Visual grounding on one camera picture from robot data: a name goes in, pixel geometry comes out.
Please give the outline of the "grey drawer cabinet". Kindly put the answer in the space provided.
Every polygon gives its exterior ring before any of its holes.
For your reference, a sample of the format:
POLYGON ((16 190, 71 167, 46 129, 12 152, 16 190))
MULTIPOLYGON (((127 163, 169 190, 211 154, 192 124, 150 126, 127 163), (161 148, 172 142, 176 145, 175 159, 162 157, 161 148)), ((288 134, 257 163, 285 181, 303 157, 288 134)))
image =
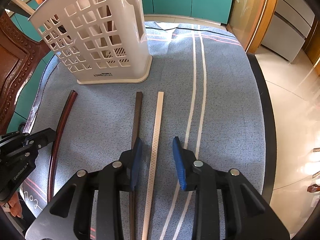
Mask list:
POLYGON ((314 19, 305 0, 278 0, 261 44, 292 62, 310 33, 314 19))

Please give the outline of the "dark red chopstick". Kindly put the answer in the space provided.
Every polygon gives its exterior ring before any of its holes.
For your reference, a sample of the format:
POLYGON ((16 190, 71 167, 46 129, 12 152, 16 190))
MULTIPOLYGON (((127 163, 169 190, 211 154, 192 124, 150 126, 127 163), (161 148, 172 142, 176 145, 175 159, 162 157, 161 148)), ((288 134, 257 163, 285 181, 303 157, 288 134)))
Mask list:
POLYGON ((55 175, 56 175, 56 168, 57 168, 57 156, 60 146, 60 141, 62 138, 63 130, 65 128, 67 119, 73 107, 73 104, 78 96, 75 90, 71 90, 67 101, 64 105, 62 113, 60 115, 59 122, 56 128, 56 139, 53 142, 51 155, 50 155, 50 162, 49 162, 49 170, 48 170, 48 181, 47 181, 47 202, 50 202, 53 195, 54 195, 54 183, 55 183, 55 175))

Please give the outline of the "wooden framed glass door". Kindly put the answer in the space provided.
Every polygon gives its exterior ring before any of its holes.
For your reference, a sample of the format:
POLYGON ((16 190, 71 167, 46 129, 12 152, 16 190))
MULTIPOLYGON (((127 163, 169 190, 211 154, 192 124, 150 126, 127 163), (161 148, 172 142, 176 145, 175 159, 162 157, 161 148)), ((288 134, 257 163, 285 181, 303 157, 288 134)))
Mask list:
POLYGON ((278 0, 233 0, 226 28, 254 54, 271 23, 278 0))

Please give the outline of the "cream patterned chopstick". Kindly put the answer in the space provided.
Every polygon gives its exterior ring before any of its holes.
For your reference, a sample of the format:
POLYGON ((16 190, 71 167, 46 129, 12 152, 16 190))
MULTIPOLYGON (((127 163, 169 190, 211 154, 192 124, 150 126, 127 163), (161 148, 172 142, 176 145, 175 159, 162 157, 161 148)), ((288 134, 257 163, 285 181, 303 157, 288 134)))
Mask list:
POLYGON ((164 101, 164 92, 158 92, 155 123, 153 128, 153 138, 152 138, 152 145, 151 145, 148 185, 147 185, 147 191, 146 191, 142 240, 148 239, 148 231, 149 231, 151 207, 152 207, 152 197, 153 197, 153 189, 154 189, 155 174, 156 174, 157 152, 158 152, 159 136, 160 136, 161 120, 162 120, 163 101, 164 101))

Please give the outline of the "blue striped table cloth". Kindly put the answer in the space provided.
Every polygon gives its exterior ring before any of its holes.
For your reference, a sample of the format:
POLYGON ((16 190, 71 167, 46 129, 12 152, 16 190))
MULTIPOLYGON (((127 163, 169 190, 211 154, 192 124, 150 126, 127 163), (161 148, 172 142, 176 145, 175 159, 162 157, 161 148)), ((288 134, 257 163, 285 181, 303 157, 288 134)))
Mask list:
POLYGON ((136 238, 141 239, 156 118, 162 118, 148 239, 191 239, 195 196, 178 187, 172 141, 220 171, 238 169, 262 192, 265 128, 257 83, 237 38, 196 24, 146 23, 152 65, 142 83, 79 85, 53 57, 25 130, 56 129, 69 93, 77 98, 62 134, 55 191, 76 171, 98 171, 130 149, 137 92, 142 92, 142 158, 136 186, 136 238))

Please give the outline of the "white plastic utensil basket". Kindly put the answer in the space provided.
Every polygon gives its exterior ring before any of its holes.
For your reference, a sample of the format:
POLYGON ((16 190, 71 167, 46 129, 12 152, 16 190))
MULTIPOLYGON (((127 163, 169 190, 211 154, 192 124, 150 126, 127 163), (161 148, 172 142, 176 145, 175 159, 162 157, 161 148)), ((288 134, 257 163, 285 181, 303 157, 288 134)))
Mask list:
POLYGON ((29 20, 81 85, 149 75, 142 0, 45 0, 29 20))

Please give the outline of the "dark brown chopstick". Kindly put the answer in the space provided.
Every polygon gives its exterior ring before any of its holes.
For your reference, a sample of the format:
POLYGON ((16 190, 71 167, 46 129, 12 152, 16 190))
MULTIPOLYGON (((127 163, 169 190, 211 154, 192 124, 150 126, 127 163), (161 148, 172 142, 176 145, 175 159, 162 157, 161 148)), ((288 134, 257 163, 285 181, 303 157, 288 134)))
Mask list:
MULTIPOLYGON (((143 93, 136 93, 136 102, 135 102, 135 114, 133 119, 133 129, 132 129, 132 141, 131 147, 134 147, 135 141, 139 136, 139 128, 140 128, 140 115, 142 109, 142 100, 143 93)), ((135 191, 131 191, 129 194, 129 220, 130 220, 130 239, 136 239, 136 226, 135 226, 135 191)))

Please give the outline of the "carved wooden chair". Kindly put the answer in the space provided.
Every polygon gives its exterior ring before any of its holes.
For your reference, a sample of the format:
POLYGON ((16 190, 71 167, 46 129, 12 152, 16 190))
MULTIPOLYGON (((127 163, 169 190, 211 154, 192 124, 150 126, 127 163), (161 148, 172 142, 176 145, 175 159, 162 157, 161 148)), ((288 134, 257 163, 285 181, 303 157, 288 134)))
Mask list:
POLYGON ((1 134, 6 133, 19 94, 41 60, 49 53, 44 41, 34 41, 20 31, 1 0, 1 134))

